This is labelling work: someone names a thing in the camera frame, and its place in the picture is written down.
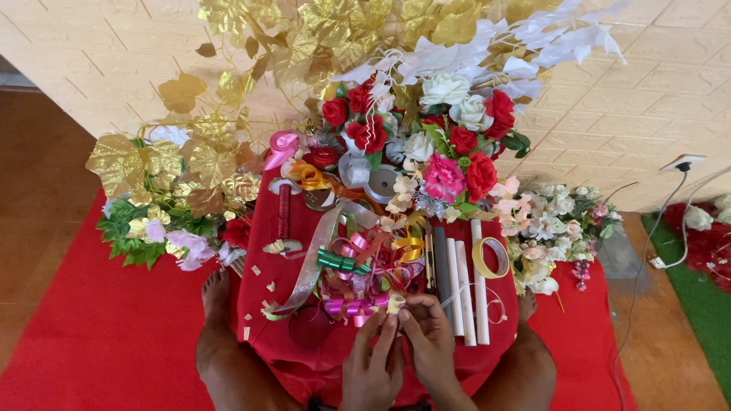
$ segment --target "beige textured wall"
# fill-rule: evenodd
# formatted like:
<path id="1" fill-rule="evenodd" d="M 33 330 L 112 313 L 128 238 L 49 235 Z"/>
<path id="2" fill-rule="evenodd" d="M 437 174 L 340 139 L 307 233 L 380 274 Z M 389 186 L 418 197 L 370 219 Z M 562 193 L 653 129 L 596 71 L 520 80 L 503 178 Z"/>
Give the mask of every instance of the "beige textured wall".
<path id="1" fill-rule="evenodd" d="M 220 43 L 196 14 L 196 0 L 1 0 L 0 54 L 92 135 L 135 131 L 167 113 L 158 84 L 185 72 L 213 86 L 226 68 L 195 53 Z M 605 20 L 629 65 L 596 55 L 557 67 L 518 122 L 536 148 L 523 161 L 505 156 L 499 170 L 527 185 L 611 190 L 641 181 L 613 199 L 620 209 L 651 209 L 679 182 L 680 173 L 657 171 L 679 154 L 708 156 L 688 190 L 731 165 L 731 1 L 633 0 Z M 235 60 L 251 65 L 242 53 Z M 247 99 L 253 117 L 291 116 L 268 84 Z M 731 175 L 700 195 L 723 192 Z"/>

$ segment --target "gold ribbon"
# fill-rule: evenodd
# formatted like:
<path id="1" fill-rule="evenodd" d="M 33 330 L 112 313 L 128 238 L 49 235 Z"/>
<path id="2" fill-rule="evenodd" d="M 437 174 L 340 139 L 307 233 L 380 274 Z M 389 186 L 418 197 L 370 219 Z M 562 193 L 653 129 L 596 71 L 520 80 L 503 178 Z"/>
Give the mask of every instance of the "gold ribbon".
<path id="1" fill-rule="evenodd" d="M 498 257 L 497 273 L 494 273 L 485 264 L 485 258 L 482 255 L 482 246 L 484 244 L 489 245 Z M 508 267 L 510 265 L 505 246 L 502 245 L 499 240 L 493 237 L 481 238 L 480 240 L 472 244 L 472 263 L 474 264 L 475 269 L 477 269 L 477 272 L 479 272 L 480 275 L 485 277 L 486 279 L 498 279 L 504 277 L 507 274 Z"/>
<path id="2" fill-rule="evenodd" d="M 322 173 L 311 164 L 297 165 L 292 168 L 292 173 L 299 173 L 300 187 L 303 190 L 329 189 L 330 185 L 322 177 Z"/>
<path id="3" fill-rule="evenodd" d="M 394 250 L 404 249 L 404 255 L 400 259 L 401 262 L 414 261 L 421 257 L 421 250 L 424 249 L 424 240 L 416 237 L 406 237 L 392 242 L 391 248 Z"/>

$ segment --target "green artificial grass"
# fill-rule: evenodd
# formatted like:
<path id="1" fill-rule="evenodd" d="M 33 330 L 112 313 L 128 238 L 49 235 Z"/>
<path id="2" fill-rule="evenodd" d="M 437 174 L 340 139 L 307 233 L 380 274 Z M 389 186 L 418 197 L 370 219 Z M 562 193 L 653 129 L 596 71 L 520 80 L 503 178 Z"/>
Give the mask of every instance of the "green artificial grass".
<path id="1" fill-rule="evenodd" d="M 648 233 L 655 218 L 642 217 Z M 652 243 L 663 261 L 678 261 L 683 256 L 682 238 L 664 222 L 660 222 L 652 235 Z M 731 295 L 721 291 L 704 273 L 685 264 L 668 268 L 666 272 L 726 401 L 731 403 Z"/>

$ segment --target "person's hands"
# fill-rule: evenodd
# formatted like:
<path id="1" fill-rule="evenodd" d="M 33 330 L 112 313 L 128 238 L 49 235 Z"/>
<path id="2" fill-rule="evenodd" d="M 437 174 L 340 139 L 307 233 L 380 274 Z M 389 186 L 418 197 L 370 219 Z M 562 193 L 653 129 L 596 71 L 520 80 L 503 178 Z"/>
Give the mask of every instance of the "person's hands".
<path id="1" fill-rule="evenodd" d="M 429 392 L 459 385 L 454 373 L 452 326 L 434 295 L 406 297 L 406 308 L 398 312 L 412 345 L 414 367 L 419 381 Z"/>
<path id="2" fill-rule="evenodd" d="M 371 347 L 371 339 L 381 324 L 381 336 Z M 404 382 L 402 339 L 394 342 L 397 324 L 394 316 L 386 318 L 385 312 L 380 311 L 371 315 L 358 331 L 353 350 L 343 364 L 343 401 L 339 410 L 379 411 L 393 405 Z"/>

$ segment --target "finger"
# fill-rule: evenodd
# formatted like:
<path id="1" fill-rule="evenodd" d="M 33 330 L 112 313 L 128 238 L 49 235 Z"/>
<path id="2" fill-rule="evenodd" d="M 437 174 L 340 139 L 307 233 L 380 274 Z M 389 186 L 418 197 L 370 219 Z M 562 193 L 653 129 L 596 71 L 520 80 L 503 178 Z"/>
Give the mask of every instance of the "finger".
<path id="1" fill-rule="evenodd" d="M 426 339 L 424 333 L 421 331 L 419 323 L 414 319 L 409 310 L 402 309 L 398 312 L 398 319 L 406 331 L 406 335 L 409 336 L 412 346 L 415 350 L 421 350 L 429 344 L 429 340 Z"/>
<path id="2" fill-rule="evenodd" d="M 409 295 L 406 297 L 406 305 L 407 306 L 424 306 L 428 312 L 429 315 L 434 318 L 445 320 L 447 319 L 447 315 L 444 313 L 444 310 L 442 309 L 442 305 L 439 303 L 439 299 L 437 299 L 434 295 L 429 294 L 415 294 L 415 295 Z"/>
<path id="3" fill-rule="evenodd" d="M 353 344 L 353 350 L 350 355 L 353 357 L 353 362 L 356 367 L 363 367 L 366 363 L 366 357 L 371 352 L 371 339 L 376 335 L 378 326 L 385 319 L 385 315 L 384 312 L 377 312 L 371 315 L 358 333 L 355 334 L 355 343 Z"/>
<path id="4" fill-rule="evenodd" d="M 391 351 L 391 343 L 393 337 L 396 335 L 396 317 L 389 315 L 385 323 L 383 323 L 383 329 L 381 330 L 381 336 L 378 337 L 376 346 L 373 347 L 373 355 L 371 356 L 371 364 L 369 368 L 374 367 L 378 370 L 386 369 L 386 359 L 388 358 L 388 352 Z"/>
<path id="5" fill-rule="evenodd" d="M 391 352 L 391 359 L 388 364 L 388 374 L 391 376 L 391 394 L 396 395 L 401 390 L 401 386 L 404 384 L 404 364 L 406 360 L 404 358 L 404 338 L 402 336 L 396 337 L 396 342 L 393 345 L 393 351 Z"/>

